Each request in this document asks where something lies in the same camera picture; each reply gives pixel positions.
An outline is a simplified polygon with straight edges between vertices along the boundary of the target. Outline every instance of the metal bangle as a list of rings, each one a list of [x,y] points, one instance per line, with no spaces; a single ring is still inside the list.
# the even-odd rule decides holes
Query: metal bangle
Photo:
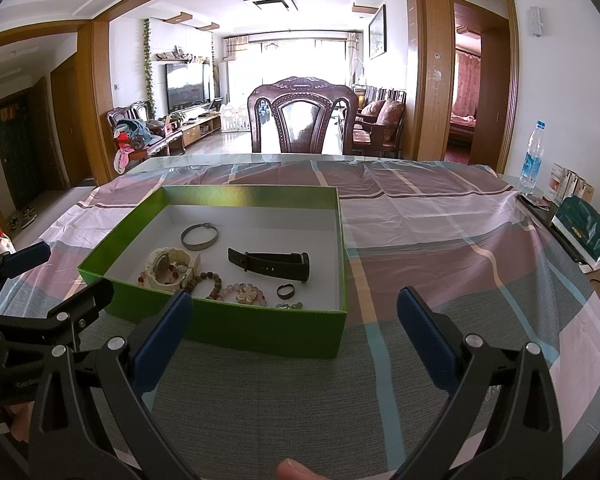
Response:
[[[287,288],[288,286],[291,287],[291,292],[288,292],[287,294],[281,294],[280,293],[280,289],[281,288]],[[281,300],[289,300],[289,299],[291,299],[294,296],[295,293],[296,293],[296,288],[291,283],[286,283],[285,285],[280,285],[278,287],[278,290],[276,290],[276,294],[278,295],[278,297]]]
[[[205,229],[213,229],[216,232],[216,236],[211,238],[211,240],[209,240],[208,242],[202,242],[201,244],[187,244],[184,241],[185,236],[187,236],[190,232],[192,232],[193,229],[197,229],[199,227],[204,227]],[[186,229],[184,229],[184,231],[180,235],[180,241],[181,241],[182,245],[189,251],[202,251],[204,249],[208,249],[213,244],[215,244],[218,241],[219,236],[220,236],[220,233],[218,232],[218,228],[214,225],[211,225],[209,222],[205,222],[203,224],[192,225],[191,227],[187,227]]]

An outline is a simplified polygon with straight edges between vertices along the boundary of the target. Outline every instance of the door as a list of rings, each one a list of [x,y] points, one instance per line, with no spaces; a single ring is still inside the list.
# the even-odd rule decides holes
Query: door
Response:
[[[0,102],[0,158],[16,209],[45,189],[26,95]]]
[[[29,115],[36,145],[36,156],[40,163],[45,189],[65,189],[60,173],[58,154],[49,124],[49,108],[46,98],[46,81],[41,77],[28,94]]]
[[[485,30],[480,35],[480,40],[480,97],[469,164],[485,164],[495,170],[509,102],[509,29]]]
[[[80,127],[75,58],[76,54],[73,54],[51,72],[51,95],[54,102],[56,130],[62,159],[72,187],[78,186],[81,181],[91,176]]]

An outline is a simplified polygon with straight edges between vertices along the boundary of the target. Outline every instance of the black watch strap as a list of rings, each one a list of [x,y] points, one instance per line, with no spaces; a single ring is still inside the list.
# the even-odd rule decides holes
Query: black watch strap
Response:
[[[273,276],[282,280],[305,282],[309,279],[309,255],[307,253],[239,253],[229,248],[229,261],[244,270]]]

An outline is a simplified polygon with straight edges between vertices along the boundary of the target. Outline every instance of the screw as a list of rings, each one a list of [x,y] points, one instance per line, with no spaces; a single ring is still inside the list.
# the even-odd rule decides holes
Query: screw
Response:
[[[107,342],[109,350],[120,350],[125,345],[125,340],[121,337],[112,337]]]
[[[540,347],[536,343],[527,343],[526,351],[533,355],[540,355]]]
[[[53,349],[51,351],[51,355],[53,357],[62,357],[65,352],[66,352],[66,348],[64,345],[56,345],[53,347]]]
[[[484,340],[477,334],[469,334],[464,340],[471,348],[480,348],[484,344]]]

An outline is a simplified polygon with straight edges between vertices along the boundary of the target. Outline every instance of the pink curtain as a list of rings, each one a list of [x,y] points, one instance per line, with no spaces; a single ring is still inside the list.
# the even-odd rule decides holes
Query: pink curtain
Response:
[[[474,116],[480,94],[480,58],[458,53],[458,94],[452,112],[460,117]]]

